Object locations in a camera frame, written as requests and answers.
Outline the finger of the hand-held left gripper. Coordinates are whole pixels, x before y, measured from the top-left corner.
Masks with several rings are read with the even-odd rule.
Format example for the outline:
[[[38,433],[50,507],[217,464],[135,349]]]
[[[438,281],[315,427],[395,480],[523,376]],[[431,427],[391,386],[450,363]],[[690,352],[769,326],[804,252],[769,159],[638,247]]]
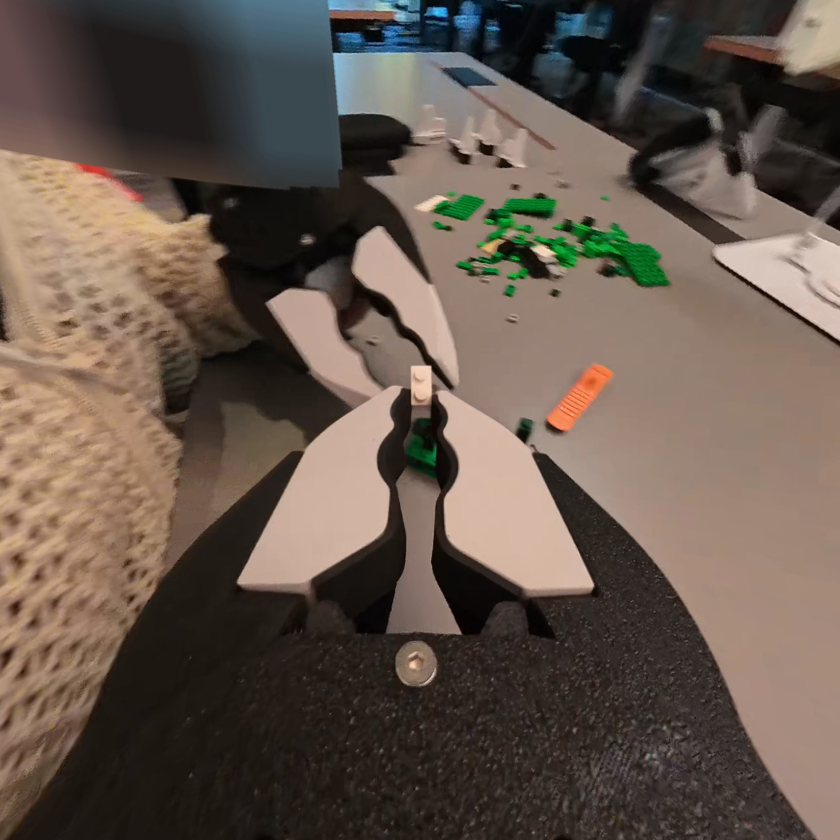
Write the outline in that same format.
[[[327,292],[290,288],[266,307],[311,377],[344,404],[355,408],[383,391],[363,355],[342,335]]]
[[[351,271],[372,300],[391,313],[437,378],[456,388],[458,355],[440,296],[384,227],[373,227],[358,239]]]

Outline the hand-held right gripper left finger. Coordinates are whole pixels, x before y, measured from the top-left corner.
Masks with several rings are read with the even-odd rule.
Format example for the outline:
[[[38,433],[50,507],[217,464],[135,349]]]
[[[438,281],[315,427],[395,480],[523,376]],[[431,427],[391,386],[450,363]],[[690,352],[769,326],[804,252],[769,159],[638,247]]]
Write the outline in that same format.
[[[396,488],[406,436],[407,389],[398,386],[321,433],[292,470],[238,587],[335,602],[345,615],[393,592],[406,557]]]

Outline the lego instruction booklet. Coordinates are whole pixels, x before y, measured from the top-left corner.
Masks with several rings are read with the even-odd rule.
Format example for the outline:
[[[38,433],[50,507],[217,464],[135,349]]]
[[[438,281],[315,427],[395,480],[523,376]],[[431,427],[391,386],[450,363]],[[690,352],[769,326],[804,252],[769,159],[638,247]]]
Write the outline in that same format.
[[[797,1],[779,35],[781,65],[791,76],[839,63],[839,2]]]

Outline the orange brick separator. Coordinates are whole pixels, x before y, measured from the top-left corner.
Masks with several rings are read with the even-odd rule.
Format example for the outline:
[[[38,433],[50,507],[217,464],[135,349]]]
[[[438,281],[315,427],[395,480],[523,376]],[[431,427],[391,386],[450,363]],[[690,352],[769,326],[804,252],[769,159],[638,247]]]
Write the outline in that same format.
[[[546,416],[547,426],[561,434],[571,431],[613,376],[613,371],[601,364],[590,365]]]

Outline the person's left forearm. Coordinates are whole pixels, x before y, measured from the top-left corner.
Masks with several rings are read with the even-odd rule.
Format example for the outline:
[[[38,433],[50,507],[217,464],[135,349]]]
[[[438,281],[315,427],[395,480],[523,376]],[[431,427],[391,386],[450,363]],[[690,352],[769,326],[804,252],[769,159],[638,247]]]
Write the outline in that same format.
[[[8,338],[153,414],[179,412],[201,362],[257,340],[209,217],[163,219],[73,163],[2,151]]]

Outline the pile of green lego bricks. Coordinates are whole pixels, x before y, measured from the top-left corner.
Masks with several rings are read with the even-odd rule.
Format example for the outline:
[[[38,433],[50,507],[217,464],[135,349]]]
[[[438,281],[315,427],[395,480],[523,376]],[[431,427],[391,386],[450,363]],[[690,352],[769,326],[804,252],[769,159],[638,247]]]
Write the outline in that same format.
[[[430,215],[431,227],[442,233],[454,233],[458,224],[480,223],[474,255],[455,266],[483,283],[503,282],[505,298],[512,298],[529,279],[548,281],[549,295],[557,298],[560,281],[585,260],[596,263],[601,277],[627,278],[647,289],[670,286],[654,246],[632,240],[619,224],[599,227],[591,216],[555,222],[557,206],[554,198],[539,192],[509,196],[496,206],[480,196],[447,192],[430,196],[414,210]]]

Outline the person's cream knit sweater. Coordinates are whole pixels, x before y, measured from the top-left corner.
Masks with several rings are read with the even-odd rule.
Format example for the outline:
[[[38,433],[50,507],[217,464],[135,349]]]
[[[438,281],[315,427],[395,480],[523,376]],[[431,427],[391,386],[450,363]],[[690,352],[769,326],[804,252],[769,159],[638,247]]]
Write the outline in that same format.
[[[1,824],[87,726],[163,575],[181,444],[131,394],[2,370]]]

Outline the black and white device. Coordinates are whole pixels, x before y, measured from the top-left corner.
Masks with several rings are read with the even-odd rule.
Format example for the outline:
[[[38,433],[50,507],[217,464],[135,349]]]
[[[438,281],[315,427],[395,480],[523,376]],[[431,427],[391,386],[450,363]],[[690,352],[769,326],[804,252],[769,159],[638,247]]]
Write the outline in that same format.
[[[707,214],[744,219],[758,203],[756,170],[779,124],[774,107],[744,126],[735,112],[705,108],[658,133],[628,163],[637,189],[661,186]]]

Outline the black oval case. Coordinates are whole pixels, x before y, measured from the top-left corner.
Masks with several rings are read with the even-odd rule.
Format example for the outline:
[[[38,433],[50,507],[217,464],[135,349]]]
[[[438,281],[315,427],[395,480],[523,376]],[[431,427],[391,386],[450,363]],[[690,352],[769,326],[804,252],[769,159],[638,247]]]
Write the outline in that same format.
[[[342,168],[364,176],[393,175],[393,162],[413,145],[412,131],[383,114],[339,116]]]

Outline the red object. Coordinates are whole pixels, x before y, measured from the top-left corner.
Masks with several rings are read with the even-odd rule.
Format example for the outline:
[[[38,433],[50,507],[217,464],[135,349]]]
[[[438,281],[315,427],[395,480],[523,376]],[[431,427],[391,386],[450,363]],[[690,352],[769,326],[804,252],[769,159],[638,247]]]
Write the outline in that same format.
[[[108,182],[111,186],[118,189],[121,193],[126,195],[130,201],[135,203],[142,203],[144,201],[143,196],[132,189],[131,186],[126,184],[124,181],[120,180],[115,174],[113,174],[108,168],[96,166],[92,164],[81,164],[75,163],[75,167],[84,173],[95,175],[96,177]]]

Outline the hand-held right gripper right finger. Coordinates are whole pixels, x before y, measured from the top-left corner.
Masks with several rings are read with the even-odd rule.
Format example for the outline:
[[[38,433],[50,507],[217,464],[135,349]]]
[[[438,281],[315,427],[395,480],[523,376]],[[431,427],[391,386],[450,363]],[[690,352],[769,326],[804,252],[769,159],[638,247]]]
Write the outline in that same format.
[[[432,421],[432,569],[451,612],[591,595],[595,583],[530,447],[450,392],[434,397]]]

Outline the wooden desk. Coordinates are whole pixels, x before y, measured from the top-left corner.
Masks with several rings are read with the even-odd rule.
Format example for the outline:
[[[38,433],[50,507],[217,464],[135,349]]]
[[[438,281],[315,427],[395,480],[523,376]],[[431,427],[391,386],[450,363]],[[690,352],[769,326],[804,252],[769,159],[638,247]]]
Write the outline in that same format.
[[[774,36],[714,35],[706,39],[703,49],[764,65],[783,64],[779,39]]]

